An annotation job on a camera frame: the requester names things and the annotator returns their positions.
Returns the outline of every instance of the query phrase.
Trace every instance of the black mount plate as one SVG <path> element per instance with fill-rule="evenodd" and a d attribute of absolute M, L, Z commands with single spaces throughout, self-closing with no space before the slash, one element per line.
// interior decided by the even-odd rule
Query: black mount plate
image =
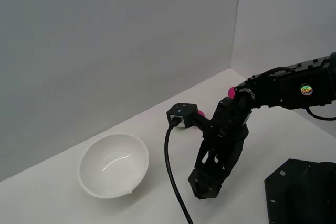
<path fill-rule="evenodd" d="M 312 183 L 308 184 L 307 182 L 311 182 L 315 180 L 311 178 L 316 177 L 315 176 L 316 173 L 314 173 L 313 176 L 311 175 L 307 176 L 307 174 L 311 174 L 310 171 L 314 172 L 315 170 L 317 171 L 328 170 L 328 173 L 329 173 L 329 171 L 330 170 L 332 171 L 333 169 L 335 172 L 336 164 L 334 163 L 314 163 L 314 162 L 308 162 L 308 161 L 301 161 L 297 159 L 289 159 L 283 165 L 281 165 L 275 172 L 273 172 L 268 178 L 265 179 L 265 190 L 266 190 L 269 223 L 270 224 L 295 223 L 295 221 L 293 221 L 293 218 L 292 218 L 293 212 L 290 213 L 289 211 L 294 211 L 294 214 L 295 212 L 298 212 L 298 211 L 296 209 L 293 209 L 295 208 L 296 203 L 294 203 L 294 207 L 293 205 L 291 207 L 288 206 L 288 204 L 293 203 L 293 201 L 289 200 L 291 199 L 291 196 L 293 195 L 293 193 L 289 194 L 288 188 L 291 188 L 293 184 L 295 183 L 297 185 L 297 181 L 303 181 L 302 186 L 301 184 L 299 184 L 299 187 L 295 187 L 295 189 L 292 190 L 291 192 L 294 191 L 294 194 L 296 194 L 296 191 L 300 191 L 301 188 L 303 188 L 303 190 L 309 191 L 311 190 L 311 188 L 314 188 L 314 184 Z M 315 195 L 322 195 L 320 193 L 321 191 L 317 191 L 317 190 L 313 191 L 313 193 L 309 195 L 309 197 L 313 195 L 310 198 L 298 197 L 299 201 L 302 203 L 301 205 L 305 205 L 305 202 L 307 200 L 311 200 L 311 202 L 316 202 L 314 200 Z M 327 198 L 326 201 L 329 201 L 329 194 L 330 194 L 329 192 L 330 191 L 327 191 L 326 193 L 326 198 Z M 332 207 L 330 206 L 329 202 L 326 205 L 324 205 L 322 201 L 321 205 L 323 205 L 323 208 L 327 209 L 327 211 L 329 211 L 328 210 L 329 207 Z M 304 212 L 304 214 L 306 213 L 308 213 L 308 215 L 310 215 L 311 213 L 315 214 L 316 213 L 315 208 L 309 208 L 308 211 Z M 329 217 L 327 218 L 328 219 L 323 223 L 334 223 L 334 222 L 329 222 Z"/>

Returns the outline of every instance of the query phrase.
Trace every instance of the black cable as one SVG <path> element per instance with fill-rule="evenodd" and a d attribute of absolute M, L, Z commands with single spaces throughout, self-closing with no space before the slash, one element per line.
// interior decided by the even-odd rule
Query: black cable
<path fill-rule="evenodd" d="M 272 68 L 270 70 L 267 70 L 266 72 L 260 74 L 257 78 L 262 78 L 262 77 L 266 77 L 266 76 L 269 76 L 271 74 L 275 74 L 277 72 L 280 72 L 280 71 L 290 71 L 291 68 L 283 68 L 283 67 L 277 67 L 277 68 Z"/>
<path fill-rule="evenodd" d="M 174 193 L 177 197 L 177 200 L 178 200 L 178 203 L 180 203 L 180 206 L 182 208 L 182 211 L 185 215 L 185 218 L 187 219 L 188 223 L 189 224 L 193 224 L 193 221 L 188 213 L 188 210 L 187 208 L 185 207 L 184 205 L 184 202 L 182 200 L 182 197 L 178 191 L 178 188 L 176 186 L 176 183 L 175 183 L 175 180 L 174 180 L 174 177 L 173 177 L 173 173 L 172 173 L 172 169 L 170 167 L 170 162 L 169 162 L 169 156 L 168 156 L 168 141 L 169 141 L 169 136 L 170 136 L 170 132 L 172 131 L 172 129 L 175 127 L 175 126 L 178 126 L 178 124 L 180 123 L 181 121 L 181 118 L 176 118 L 176 122 L 174 122 L 174 126 L 169 126 L 168 127 L 168 130 L 167 130 L 167 133 L 166 133 L 166 138 L 164 140 L 164 159 L 165 159 L 165 162 L 166 162 L 166 167 L 167 167 L 167 171 L 168 171 L 168 176 L 169 176 L 169 179 L 170 179 L 170 182 L 172 184 L 172 187 L 173 187 L 173 190 L 174 190 Z"/>
<path fill-rule="evenodd" d="M 311 112 L 310 108 L 306 108 L 307 112 L 309 115 L 311 115 L 313 118 L 319 119 L 319 120 L 324 120 L 324 121 L 336 121 L 336 118 L 324 118 L 322 116 L 318 116 L 313 114 L 313 112 Z"/>

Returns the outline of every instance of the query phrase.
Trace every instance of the pink ball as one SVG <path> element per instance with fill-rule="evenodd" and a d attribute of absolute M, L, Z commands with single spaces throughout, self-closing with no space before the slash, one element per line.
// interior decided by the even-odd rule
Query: pink ball
<path fill-rule="evenodd" d="M 236 94 L 235 87 L 231 87 L 229 91 L 227 92 L 227 96 L 230 97 L 231 99 L 235 97 L 235 94 Z"/>
<path fill-rule="evenodd" d="M 202 115 L 202 116 L 204 116 L 204 117 L 205 117 L 205 114 L 203 113 L 203 111 L 202 111 L 202 110 L 199 110 L 199 111 L 198 111 L 198 113 L 199 113 L 200 115 Z"/>

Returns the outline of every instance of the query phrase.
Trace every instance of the bowl rim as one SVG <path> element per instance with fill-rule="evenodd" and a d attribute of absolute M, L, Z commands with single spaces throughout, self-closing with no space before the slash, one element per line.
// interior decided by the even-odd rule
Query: bowl rim
<path fill-rule="evenodd" d="M 85 155 L 87 154 L 87 152 L 97 143 L 99 142 L 100 140 L 106 138 L 106 137 L 109 137 L 109 136 L 113 136 L 113 135 L 127 135 L 127 136 L 130 136 L 132 138 L 134 138 L 135 140 L 137 140 L 144 152 L 145 152 L 145 166 L 144 166 L 144 171 L 142 173 L 142 175 L 139 177 L 139 179 L 134 183 L 134 185 L 128 189 L 128 190 L 125 190 L 125 191 L 120 191 L 120 192 L 116 192 L 116 193 L 112 193 L 112 194 L 108 194 L 108 195 L 101 195 L 101 194 L 97 194 L 97 193 L 94 193 L 93 191 L 91 191 L 89 188 L 86 187 L 86 185 L 84 184 L 83 180 L 82 180 L 82 177 L 81 177 L 81 173 L 80 173 L 80 168 L 81 168 L 81 165 L 82 165 L 82 161 L 83 161 L 83 158 L 85 157 Z M 103 136 L 99 139 L 97 139 L 96 141 L 94 141 L 92 144 L 90 144 L 90 146 L 85 150 L 85 152 L 82 154 L 81 158 L 80 158 L 80 161 L 79 161 L 79 164 L 77 166 L 77 179 L 78 179 L 78 182 L 80 184 L 80 186 L 83 188 L 84 191 L 86 191 L 88 194 L 96 197 L 96 198 L 101 198 L 101 199 L 112 199 L 112 198 L 117 198 L 117 197 L 120 197 L 120 196 L 123 196 L 125 194 L 130 194 L 133 192 L 133 190 L 138 186 L 138 184 L 143 180 L 143 178 L 145 177 L 146 173 L 147 173 L 147 170 L 148 170 L 148 166 L 149 166 L 149 152 L 148 152 L 148 149 L 147 149 L 147 146 L 145 145 L 145 143 L 137 136 L 133 135 L 133 134 L 130 134 L 130 133 L 126 133 L 126 132 L 113 132 L 113 133 L 110 133 L 106 136 Z"/>

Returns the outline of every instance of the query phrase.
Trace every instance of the cable connector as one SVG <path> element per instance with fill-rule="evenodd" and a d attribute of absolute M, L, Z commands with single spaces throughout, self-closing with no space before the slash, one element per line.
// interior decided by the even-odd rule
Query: cable connector
<path fill-rule="evenodd" d="M 193 126 L 193 118 L 196 113 L 198 113 L 196 104 L 177 103 L 167 111 L 169 126 L 190 128 Z"/>

